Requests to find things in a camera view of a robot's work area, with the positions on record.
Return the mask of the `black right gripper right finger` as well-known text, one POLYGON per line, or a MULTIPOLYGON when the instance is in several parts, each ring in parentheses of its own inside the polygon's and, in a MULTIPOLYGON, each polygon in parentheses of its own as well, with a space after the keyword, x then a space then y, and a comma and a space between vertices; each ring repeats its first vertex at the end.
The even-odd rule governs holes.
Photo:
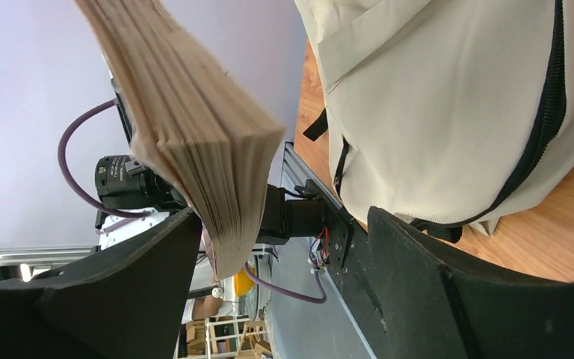
POLYGON ((574 358, 574 282, 497 266, 368 211, 388 358, 574 358))

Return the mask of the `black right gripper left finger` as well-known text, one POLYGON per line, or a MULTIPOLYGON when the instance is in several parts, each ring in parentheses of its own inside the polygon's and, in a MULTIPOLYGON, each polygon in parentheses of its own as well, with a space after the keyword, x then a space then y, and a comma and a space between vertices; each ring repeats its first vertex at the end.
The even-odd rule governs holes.
POLYGON ((0 281, 0 358, 171 358, 198 254, 191 210, 30 281, 0 281))

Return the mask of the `red and white book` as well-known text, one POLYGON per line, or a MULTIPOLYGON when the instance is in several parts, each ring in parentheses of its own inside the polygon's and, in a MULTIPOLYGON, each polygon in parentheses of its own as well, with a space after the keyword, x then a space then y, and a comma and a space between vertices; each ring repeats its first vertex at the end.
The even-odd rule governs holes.
POLYGON ((131 150, 201 218, 215 277, 244 266, 286 132, 159 1, 78 1, 134 128, 131 150))

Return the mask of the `beige canvas backpack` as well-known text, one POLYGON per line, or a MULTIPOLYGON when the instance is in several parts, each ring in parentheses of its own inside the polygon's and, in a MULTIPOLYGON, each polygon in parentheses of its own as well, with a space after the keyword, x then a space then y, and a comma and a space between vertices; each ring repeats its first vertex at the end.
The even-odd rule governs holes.
POLYGON ((574 1, 298 1, 335 192, 456 242, 574 167, 574 1))

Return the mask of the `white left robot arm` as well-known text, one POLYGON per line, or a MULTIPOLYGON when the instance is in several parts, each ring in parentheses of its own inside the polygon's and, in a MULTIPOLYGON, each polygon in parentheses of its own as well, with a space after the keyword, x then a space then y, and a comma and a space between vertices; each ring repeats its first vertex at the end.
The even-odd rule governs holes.
MULTIPOLYGON (((128 212, 153 208, 174 213, 188 206, 171 184, 129 155, 101 158, 96 164, 94 181, 99 201, 106 209, 128 212)), ((294 193, 267 186, 257 243, 284 245, 297 237, 324 238, 326 227, 323 203, 318 195, 303 189, 294 193)))

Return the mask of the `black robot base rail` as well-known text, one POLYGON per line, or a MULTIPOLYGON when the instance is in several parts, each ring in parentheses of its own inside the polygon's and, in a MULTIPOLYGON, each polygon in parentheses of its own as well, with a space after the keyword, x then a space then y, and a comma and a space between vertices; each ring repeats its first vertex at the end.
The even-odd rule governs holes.
POLYGON ((307 179, 304 187, 297 186, 304 194, 315 197, 302 199, 307 203, 315 203, 321 209, 321 218, 312 218, 313 223, 320 227, 321 238, 327 253, 327 267, 335 276, 358 271, 358 245, 367 242, 368 234, 341 205, 335 196, 324 185, 313 179, 307 179))

